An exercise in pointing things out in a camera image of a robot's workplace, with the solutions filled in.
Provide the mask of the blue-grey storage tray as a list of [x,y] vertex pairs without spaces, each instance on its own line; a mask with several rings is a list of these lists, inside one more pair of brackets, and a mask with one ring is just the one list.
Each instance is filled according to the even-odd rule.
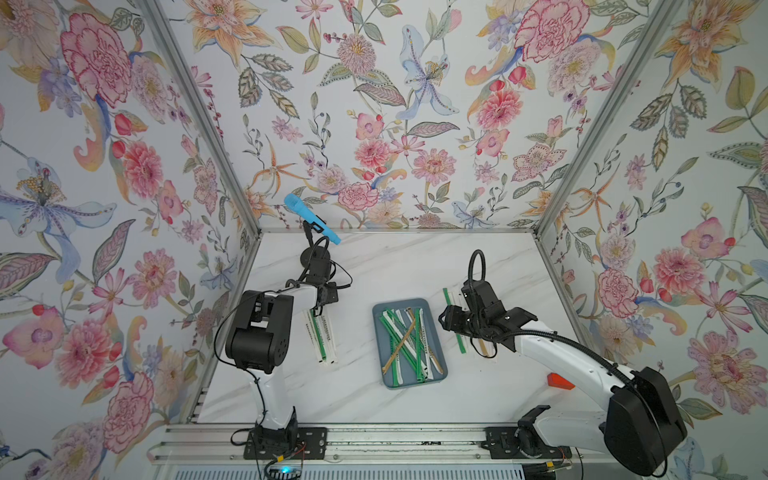
[[423,298],[372,308],[380,373],[395,390],[443,381],[448,366],[429,303]]

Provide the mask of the brown paper straw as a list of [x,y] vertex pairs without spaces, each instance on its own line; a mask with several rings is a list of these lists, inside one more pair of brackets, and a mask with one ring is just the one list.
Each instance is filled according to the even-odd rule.
[[386,374],[393,364],[394,360],[398,358],[399,352],[402,349],[402,347],[407,343],[408,339],[410,338],[414,327],[416,326],[415,320],[411,322],[409,325],[409,328],[406,330],[406,332],[403,334],[402,338],[400,339],[399,343],[397,344],[396,348],[390,355],[389,359],[387,360],[386,364],[382,367],[381,371],[382,374]]

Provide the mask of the green straw group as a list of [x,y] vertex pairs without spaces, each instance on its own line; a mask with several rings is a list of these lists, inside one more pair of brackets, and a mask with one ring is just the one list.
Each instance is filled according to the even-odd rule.
[[[380,315],[379,322],[388,336],[389,357],[412,321],[414,321],[413,318],[401,310],[385,309]],[[418,337],[419,330],[420,327],[416,324],[407,343],[400,350],[398,358],[394,360],[390,370],[386,373],[391,376],[394,388],[421,384],[427,381],[424,350]]]
[[319,326],[317,324],[317,319],[311,310],[307,312],[306,324],[307,324],[307,330],[309,332],[309,336],[313,344],[313,348],[315,349],[317,360],[319,363],[325,363],[327,361],[327,353],[325,350],[325,345],[323,343],[323,337],[322,337],[322,334],[320,333]]
[[462,355],[465,355],[467,353],[466,343],[459,324],[462,307],[452,290],[445,287],[442,289],[442,292],[446,302],[446,310],[444,315],[441,316],[441,325],[445,330],[449,330],[455,334],[459,351]]

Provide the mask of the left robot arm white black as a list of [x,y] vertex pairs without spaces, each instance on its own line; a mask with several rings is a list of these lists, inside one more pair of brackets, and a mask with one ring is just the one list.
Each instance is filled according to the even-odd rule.
[[278,290],[247,290],[233,311],[224,353],[228,363],[253,379],[262,414],[256,425],[268,431],[288,428],[295,407],[287,397],[281,372],[290,346],[292,324],[299,314],[321,314],[338,301],[332,279],[329,239],[320,238],[301,255],[303,269]]

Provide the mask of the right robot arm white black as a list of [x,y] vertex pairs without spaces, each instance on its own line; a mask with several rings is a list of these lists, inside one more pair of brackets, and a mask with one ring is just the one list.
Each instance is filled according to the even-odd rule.
[[518,426],[551,447],[610,454],[630,472],[661,477],[687,429],[665,377],[645,367],[632,370],[549,328],[533,313],[506,308],[486,281],[467,280],[463,306],[449,305],[441,327],[471,340],[504,347],[543,365],[592,399],[594,411],[535,408]]

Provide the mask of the black round microphone stand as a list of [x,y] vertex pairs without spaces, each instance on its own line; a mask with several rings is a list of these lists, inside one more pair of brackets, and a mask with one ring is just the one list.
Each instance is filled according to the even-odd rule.
[[302,228],[308,247],[300,255],[301,265],[313,275],[329,273],[332,264],[329,239],[314,232],[304,221],[302,221]]

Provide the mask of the blue microphone on stand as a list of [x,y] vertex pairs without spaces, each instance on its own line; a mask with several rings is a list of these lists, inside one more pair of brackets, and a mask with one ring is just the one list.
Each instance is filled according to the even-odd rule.
[[318,217],[297,195],[288,194],[284,198],[285,206],[302,218],[310,228],[329,239],[330,243],[340,245],[342,240],[320,217]]

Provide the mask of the red block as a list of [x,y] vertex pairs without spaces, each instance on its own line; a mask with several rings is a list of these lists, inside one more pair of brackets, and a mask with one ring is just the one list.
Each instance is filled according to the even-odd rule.
[[547,375],[547,385],[551,388],[561,389],[570,391],[575,388],[575,385],[565,379],[564,377],[560,376],[557,373],[549,373]]

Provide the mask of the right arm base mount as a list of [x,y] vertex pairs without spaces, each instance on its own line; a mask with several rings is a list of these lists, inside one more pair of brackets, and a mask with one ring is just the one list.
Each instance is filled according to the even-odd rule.
[[546,445],[532,428],[517,426],[487,427],[480,447],[494,460],[570,460],[569,447]]

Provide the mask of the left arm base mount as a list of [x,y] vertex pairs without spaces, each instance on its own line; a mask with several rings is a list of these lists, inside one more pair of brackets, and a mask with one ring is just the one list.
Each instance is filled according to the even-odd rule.
[[243,458],[267,461],[294,454],[299,460],[323,460],[328,445],[328,429],[286,427],[272,430],[256,426],[248,433]]

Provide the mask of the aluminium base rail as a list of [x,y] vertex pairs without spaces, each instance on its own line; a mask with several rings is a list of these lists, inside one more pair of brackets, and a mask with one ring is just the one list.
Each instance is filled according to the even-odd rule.
[[[584,447],[553,449],[548,455],[530,457],[509,451],[493,456],[486,439],[486,424],[326,424],[326,433],[298,449],[295,463],[347,466],[352,464],[485,464],[537,463],[546,460],[573,462],[574,466],[613,464],[607,453]],[[244,456],[248,424],[200,423],[168,427],[151,447],[152,465],[249,464]]]

